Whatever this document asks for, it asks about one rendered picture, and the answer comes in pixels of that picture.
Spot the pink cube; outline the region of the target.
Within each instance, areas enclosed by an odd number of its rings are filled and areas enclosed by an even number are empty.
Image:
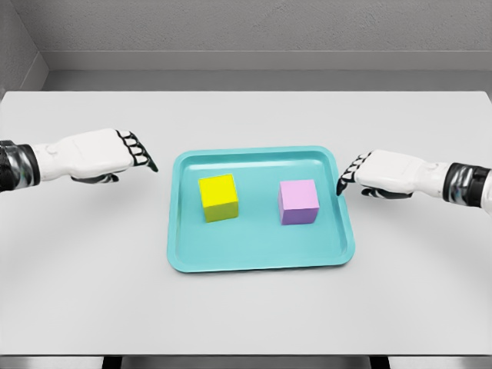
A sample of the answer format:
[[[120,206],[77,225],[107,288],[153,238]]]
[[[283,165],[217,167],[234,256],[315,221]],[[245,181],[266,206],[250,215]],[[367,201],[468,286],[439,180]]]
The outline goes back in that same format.
[[[281,181],[278,208],[282,225],[314,223],[320,208],[314,180]]]

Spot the yellow cube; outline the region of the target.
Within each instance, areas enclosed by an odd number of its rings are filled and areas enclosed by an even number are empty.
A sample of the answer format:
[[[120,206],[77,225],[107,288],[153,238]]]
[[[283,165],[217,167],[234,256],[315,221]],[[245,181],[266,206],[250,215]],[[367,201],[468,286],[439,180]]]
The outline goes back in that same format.
[[[207,223],[238,217],[238,194],[232,174],[200,178],[198,185]]]

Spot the teal rectangular tray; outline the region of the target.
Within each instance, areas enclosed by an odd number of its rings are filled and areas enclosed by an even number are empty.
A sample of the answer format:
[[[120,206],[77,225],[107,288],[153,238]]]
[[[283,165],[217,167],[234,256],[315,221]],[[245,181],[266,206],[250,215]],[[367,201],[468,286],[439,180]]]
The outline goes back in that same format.
[[[226,174],[239,215],[207,223],[198,181]],[[355,241],[338,177],[334,155],[321,146],[186,151],[172,170],[168,262],[184,273],[343,265]],[[308,179],[320,203],[314,223],[282,225],[281,181]]]

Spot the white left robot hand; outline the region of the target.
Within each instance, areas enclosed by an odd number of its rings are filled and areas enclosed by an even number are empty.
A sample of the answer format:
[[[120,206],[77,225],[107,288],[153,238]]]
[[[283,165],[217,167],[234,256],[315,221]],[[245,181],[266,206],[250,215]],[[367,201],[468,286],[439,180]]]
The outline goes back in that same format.
[[[131,131],[112,128],[72,135],[60,143],[72,180],[86,184],[119,181],[118,173],[145,166],[158,167],[148,150]]]

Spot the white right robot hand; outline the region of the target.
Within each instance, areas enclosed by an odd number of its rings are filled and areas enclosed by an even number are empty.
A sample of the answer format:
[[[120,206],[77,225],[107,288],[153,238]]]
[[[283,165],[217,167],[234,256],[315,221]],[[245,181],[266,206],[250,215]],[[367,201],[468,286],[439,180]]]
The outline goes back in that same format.
[[[363,196],[390,200],[411,198],[423,163],[423,159],[411,155],[379,149],[358,155],[339,177],[336,194],[341,195],[349,184],[355,183],[363,187]]]

